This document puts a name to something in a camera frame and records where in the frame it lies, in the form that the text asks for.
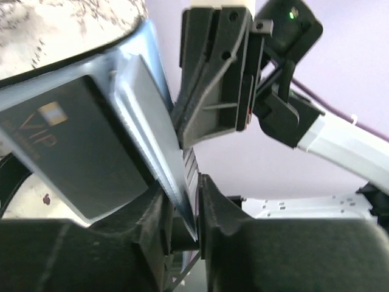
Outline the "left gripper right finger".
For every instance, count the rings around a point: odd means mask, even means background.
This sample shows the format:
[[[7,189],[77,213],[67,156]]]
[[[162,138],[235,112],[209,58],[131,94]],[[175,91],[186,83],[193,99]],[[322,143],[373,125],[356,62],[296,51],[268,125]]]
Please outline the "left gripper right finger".
[[[358,219],[255,219],[201,175],[209,291],[387,291],[388,235]]]

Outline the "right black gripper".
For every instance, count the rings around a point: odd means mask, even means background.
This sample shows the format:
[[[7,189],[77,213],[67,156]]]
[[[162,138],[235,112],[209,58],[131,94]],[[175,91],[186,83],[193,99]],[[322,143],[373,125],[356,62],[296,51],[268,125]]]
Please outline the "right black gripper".
[[[255,16],[244,6],[185,10],[181,89],[171,113],[181,148],[234,132],[236,124],[242,131],[251,114],[266,135],[297,147],[321,112],[290,86],[322,33],[304,1],[267,1]]]

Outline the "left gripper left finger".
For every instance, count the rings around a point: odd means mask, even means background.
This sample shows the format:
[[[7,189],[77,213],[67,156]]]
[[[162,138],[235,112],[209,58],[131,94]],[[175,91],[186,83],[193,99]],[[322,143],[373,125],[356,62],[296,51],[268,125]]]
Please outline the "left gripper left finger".
[[[162,291],[172,205],[152,187],[84,228],[71,220],[1,221],[2,291]]]

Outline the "black leather card holder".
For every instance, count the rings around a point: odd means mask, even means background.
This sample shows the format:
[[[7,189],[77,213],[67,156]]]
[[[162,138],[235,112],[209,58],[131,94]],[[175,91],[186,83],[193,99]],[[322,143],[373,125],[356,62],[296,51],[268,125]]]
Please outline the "black leather card holder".
[[[162,186],[190,235],[195,237],[195,218],[183,152],[170,118],[173,104],[152,22],[144,20],[135,31],[93,50],[5,78],[1,81],[1,90],[31,80],[61,85],[85,75],[95,81],[154,182]],[[2,130],[1,138],[9,144],[16,157],[56,191],[77,216],[86,223],[96,222],[86,221],[59,191],[25,163]]]

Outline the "dark credit card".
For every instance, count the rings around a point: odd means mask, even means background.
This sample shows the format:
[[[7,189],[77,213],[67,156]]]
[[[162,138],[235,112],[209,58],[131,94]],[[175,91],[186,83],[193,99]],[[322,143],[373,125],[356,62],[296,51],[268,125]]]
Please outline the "dark credit card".
[[[154,178],[88,75],[1,90],[1,130],[19,157],[88,222],[143,194]]]

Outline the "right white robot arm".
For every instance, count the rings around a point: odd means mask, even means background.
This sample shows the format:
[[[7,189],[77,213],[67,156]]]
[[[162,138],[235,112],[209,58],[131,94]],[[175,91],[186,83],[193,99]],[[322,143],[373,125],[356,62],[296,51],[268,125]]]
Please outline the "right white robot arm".
[[[173,124],[183,148],[245,129],[252,116],[276,141],[368,181],[351,195],[254,200],[255,218],[366,218],[388,223],[388,140],[297,85],[295,67],[323,27],[303,1],[191,1],[182,16],[181,91]]]

